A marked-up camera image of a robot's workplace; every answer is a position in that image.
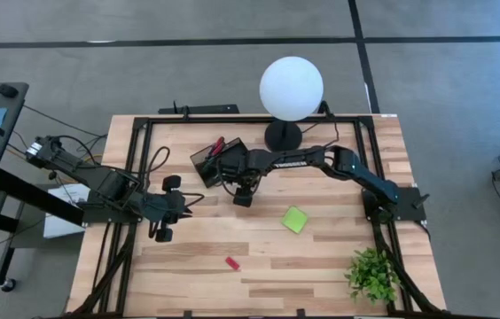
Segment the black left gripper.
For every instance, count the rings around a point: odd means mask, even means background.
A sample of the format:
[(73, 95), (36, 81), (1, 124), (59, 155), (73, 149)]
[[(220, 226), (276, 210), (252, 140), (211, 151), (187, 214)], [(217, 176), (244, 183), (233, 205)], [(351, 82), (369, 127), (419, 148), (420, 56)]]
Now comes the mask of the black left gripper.
[(196, 198), (185, 204), (183, 193), (178, 190), (181, 185), (179, 175), (170, 175), (163, 179), (163, 194), (147, 193), (143, 202), (143, 217), (149, 223), (148, 237), (156, 242), (167, 243), (172, 240), (173, 230), (168, 226), (176, 224), (180, 219), (192, 218), (191, 206), (198, 204), (205, 198), (204, 194), (191, 193)]

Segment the green artificial plant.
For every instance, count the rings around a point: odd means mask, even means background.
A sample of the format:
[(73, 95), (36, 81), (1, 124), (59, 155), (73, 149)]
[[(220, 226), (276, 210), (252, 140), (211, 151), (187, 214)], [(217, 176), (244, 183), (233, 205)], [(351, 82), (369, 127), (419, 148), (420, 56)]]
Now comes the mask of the green artificial plant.
[(396, 288), (402, 286), (387, 253), (375, 248), (355, 251), (344, 277), (348, 280), (352, 300), (365, 298), (372, 304), (377, 301), (385, 305), (395, 302)]

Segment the white globe table lamp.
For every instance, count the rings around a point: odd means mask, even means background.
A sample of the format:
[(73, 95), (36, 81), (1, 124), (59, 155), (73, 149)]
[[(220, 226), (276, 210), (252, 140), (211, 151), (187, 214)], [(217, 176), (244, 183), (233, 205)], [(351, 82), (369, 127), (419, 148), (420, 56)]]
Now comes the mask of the white globe table lamp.
[(275, 118), (265, 130), (264, 142), (272, 152), (300, 147), (302, 132), (297, 121), (309, 117), (322, 102), (324, 82), (317, 67), (296, 56), (279, 58), (264, 71), (259, 96)]

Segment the white paper box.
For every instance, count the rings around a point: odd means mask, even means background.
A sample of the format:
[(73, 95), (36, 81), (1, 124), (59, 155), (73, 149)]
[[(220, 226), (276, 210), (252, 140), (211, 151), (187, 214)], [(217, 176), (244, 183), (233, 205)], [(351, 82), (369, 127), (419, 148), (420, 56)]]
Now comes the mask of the white paper box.
[[(48, 189), (48, 193), (73, 206), (88, 199), (90, 189), (80, 183), (64, 184)], [(46, 214), (43, 237), (50, 239), (84, 232), (84, 227), (77, 226), (51, 214)]]

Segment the green sticky note pad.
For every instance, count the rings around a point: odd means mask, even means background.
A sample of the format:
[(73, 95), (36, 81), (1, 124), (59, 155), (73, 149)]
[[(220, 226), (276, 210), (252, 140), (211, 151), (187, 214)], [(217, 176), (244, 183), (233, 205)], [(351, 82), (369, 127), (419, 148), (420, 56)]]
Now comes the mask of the green sticky note pad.
[(281, 223), (293, 233), (300, 234), (304, 229), (308, 219), (308, 216), (298, 207), (290, 206), (283, 216)]

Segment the black power strip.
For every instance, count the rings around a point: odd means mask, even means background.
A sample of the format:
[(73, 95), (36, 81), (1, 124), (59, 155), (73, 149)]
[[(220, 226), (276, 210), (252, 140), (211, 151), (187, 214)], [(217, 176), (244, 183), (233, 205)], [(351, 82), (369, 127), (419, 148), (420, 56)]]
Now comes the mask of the black power strip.
[(158, 114), (238, 114), (237, 105), (199, 105), (199, 106), (177, 106), (161, 108)]

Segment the black mesh desk organizer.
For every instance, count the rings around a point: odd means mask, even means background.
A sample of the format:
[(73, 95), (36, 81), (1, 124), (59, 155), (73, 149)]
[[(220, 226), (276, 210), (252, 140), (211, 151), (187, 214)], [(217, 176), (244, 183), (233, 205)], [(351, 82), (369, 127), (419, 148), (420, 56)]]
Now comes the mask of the black mesh desk organizer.
[(220, 136), (206, 148), (192, 154), (191, 162), (207, 188), (221, 182), (235, 183), (248, 149), (239, 137), (226, 142)]

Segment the black aluminium table frame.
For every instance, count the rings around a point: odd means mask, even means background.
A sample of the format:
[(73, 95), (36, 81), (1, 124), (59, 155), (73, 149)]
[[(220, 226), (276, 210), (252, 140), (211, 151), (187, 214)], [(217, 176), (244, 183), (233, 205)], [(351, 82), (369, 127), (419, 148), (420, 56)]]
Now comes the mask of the black aluminium table frame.
[[(185, 192), (205, 198), (192, 218), (173, 228), (173, 239), (159, 244), (137, 229), (123, 313), (126, 316), (379, 315), (381, 304), (352, 300), (344, 274), (355, 251), (373, 246), (360, 187), (317, 169), (270, 173), (253, 204), (235, 206), (220, 188), (207, 188), (191, 156), (217, 138), (239, 137), (248, 147), (263, 145), (267, 118), (261, 115), (205, 115), (181, 121), (160, 116), (151, 138), (134, 129), (134, 117), (113, 117), (105, 145), (106, 165), (138, 168), (161, 146), (171, 153), (152, 175), (158, 191), (167, 175), (180, 175)], [(290, 206), (308, 216), (300, 234), (282, 225)], [(239, 265), (232, 269), (225, 259)]]

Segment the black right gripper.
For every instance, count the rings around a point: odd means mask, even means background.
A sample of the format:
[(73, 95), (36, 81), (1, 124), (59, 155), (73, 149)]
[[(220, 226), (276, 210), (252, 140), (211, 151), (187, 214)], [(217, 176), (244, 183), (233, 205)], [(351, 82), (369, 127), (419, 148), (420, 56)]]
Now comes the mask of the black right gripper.
[(223, 152), (208, 157), (201, 169), (203, 176), (217, 176), (223, 189), (236, 206), (250, 207), (262, 177), (246, 166), (244, 152)]

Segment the red-handled scissors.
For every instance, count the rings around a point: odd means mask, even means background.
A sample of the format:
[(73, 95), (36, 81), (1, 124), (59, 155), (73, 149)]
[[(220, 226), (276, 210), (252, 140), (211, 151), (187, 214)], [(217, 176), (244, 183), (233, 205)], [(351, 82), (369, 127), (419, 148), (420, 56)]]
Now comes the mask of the red-handled scissors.
[(211, 158), (213, 158), (214, 156), (218, 155), (222, 150), (223, 150), (223, 147), (225, 146), (225, 142), (224, 142), (224, 137), (223, 136), (220, 136), (212, 145), (211, 145), (211, 148), (209, 150), (209, 152), (207, 153), (207, 156), (206, 156), (206, 159), (207, 160), (210, 160)]

